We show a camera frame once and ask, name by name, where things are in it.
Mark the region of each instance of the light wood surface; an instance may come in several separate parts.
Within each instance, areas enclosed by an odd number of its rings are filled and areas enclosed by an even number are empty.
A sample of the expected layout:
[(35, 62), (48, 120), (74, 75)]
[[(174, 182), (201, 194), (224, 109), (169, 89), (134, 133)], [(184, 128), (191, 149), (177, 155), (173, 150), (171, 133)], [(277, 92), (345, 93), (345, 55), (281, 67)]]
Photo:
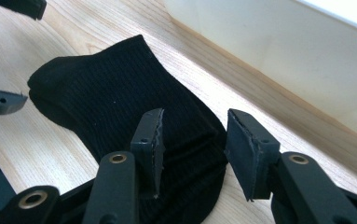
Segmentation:
[[(27, 80), (58, 56), (92, 54), (142, 34), (160, 62), (227, 124), (227, 110), (256, 117), (280, 142), (316, 159), (357, 193), (357, 134), (172, 22), (163, 2), (50, 0), (42, 21), (0, 7), (0, 90), (28, 94)], [(20, 192), (53, 185), (64, 193), (93, 178), (97, 163), (76, 135), (29, 100), (0, 116), (0, 166)], [(272, 223), (269, 201), (247, 203), (231, 167), (205, 223)]]

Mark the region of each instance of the brass grommet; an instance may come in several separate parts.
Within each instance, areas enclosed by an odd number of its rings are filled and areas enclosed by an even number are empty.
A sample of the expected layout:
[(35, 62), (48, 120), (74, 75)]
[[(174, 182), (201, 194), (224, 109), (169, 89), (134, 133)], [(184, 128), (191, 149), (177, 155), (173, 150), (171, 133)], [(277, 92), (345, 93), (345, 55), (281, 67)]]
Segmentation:
[(112, 157), (109, 158), (109, 161), (112, 163), (122, 163), (125, 161), (128, 157), (124, 154), (116, 154)]
[(300, 156), (297, 154), (289, 156), (289, 160), (291, 160), (297, 164), (301, 164), (301, 165), (306, 165), (309, 163), (309, 160), (307, 160), (306, 157), (303, 157), (303, 156)]
[(21, 200), (19, 201), (19, 208), (30, 209), (37, 207), (39, 204), (44, 202), (47, 197), (48, 194), (43, 190), (33, 191), (21, 198)]

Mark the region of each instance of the black sock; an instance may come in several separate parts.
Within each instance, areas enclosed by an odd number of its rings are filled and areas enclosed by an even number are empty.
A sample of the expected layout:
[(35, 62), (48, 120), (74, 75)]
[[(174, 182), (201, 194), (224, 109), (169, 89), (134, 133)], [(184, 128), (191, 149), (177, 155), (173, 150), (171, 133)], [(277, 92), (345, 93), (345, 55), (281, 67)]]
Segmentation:
[[(188, 216), (203, 220), (212, 210), (227, 164), (226, 131), (213, 112), (163, 68), (142, 36), (94, 55), (53, 59), (28, 85), (38, 110), (74, 131), (96, 161), (128, 149), (142, 114), (164, 108), (160, 196), (141, 201), (141, 221), (180, 223)], [(204, 192), (210, 193), (201, 197)], [(186, 210), (191, 204), (202, 209), (201, 215)]]

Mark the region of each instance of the wooden table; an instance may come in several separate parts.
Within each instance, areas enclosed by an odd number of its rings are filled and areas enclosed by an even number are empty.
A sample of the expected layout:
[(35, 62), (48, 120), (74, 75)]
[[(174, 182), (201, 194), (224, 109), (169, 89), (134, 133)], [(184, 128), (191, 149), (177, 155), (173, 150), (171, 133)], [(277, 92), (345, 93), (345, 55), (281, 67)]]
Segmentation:
[[(251, 113), (281, 151), (310, 155), (340, 187), (357, 193), (356, 133), (174, 24), (161, 0), (50, 0), (42, 21), (0, 7), (0, 90), (28, 94), (28, 78), (49, 60), (92, 54), (138, 34), (225, 125), (229, 108)], [(52, 185), (64, 193), (97, 171), (76, 135), (43, 117), (30, 100), (0, 116), (0, 166), (17, 192)], [(247, 203), (228, 165), (205, 223), (272, 222), (269, 201)]]

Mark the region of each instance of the sock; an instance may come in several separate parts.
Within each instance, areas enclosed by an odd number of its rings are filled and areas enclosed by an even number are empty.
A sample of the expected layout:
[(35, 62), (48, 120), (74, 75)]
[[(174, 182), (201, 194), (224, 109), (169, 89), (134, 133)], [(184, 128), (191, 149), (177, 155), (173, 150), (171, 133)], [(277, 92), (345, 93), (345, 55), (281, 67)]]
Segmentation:
[(140, 201), (140, 220), (196, 223), (211, 212), (227, 164), (226, 131), (164, 69), (141, 35), (94, 55), (53, 59), (35, 71), (28, 85), (38, 110), (75, 132), (96, 161), (129, 148), (143, 113), (165, 109), (160, 195)]

